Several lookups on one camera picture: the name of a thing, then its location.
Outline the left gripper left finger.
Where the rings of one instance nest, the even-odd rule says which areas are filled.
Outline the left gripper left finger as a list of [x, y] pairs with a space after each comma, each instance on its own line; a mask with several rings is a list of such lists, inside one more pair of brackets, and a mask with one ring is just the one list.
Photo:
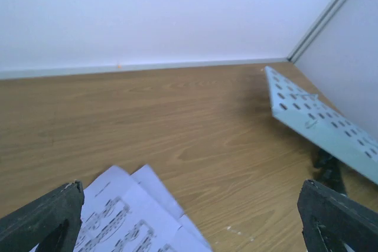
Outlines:
[[69, 182], [1, 218], [1, 251], [73, 251], [84, 191]]

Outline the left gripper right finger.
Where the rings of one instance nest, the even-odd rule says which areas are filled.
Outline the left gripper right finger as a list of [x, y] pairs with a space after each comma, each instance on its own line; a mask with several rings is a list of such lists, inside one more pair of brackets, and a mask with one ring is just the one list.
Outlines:
[[358, 202], [308, 179], [297, 207], [308, 251], [377, 251], [377, 213]]

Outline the sheet music page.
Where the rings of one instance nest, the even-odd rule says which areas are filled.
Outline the sheet music page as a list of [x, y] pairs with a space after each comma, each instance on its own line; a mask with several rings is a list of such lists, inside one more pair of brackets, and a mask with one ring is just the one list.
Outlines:
[[185, 213], [176, 220], [118, 166], [84, 190], [81, 220], [74, 251], [211, 251]]
[[132, 173], [131, 177], [176, 220], [182, 219], [183, 208], [149, 165], [142, 166]]

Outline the light blue music stand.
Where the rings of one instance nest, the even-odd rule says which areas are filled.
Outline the light blue music stand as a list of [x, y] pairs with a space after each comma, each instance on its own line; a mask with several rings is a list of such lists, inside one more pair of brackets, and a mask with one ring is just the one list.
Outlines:
[[346, 194], [340, 170], [345, 165], [377, 186], [377, 140], [274, 68], [264, 72], [272, 116], [319, 148], [316, 180]]

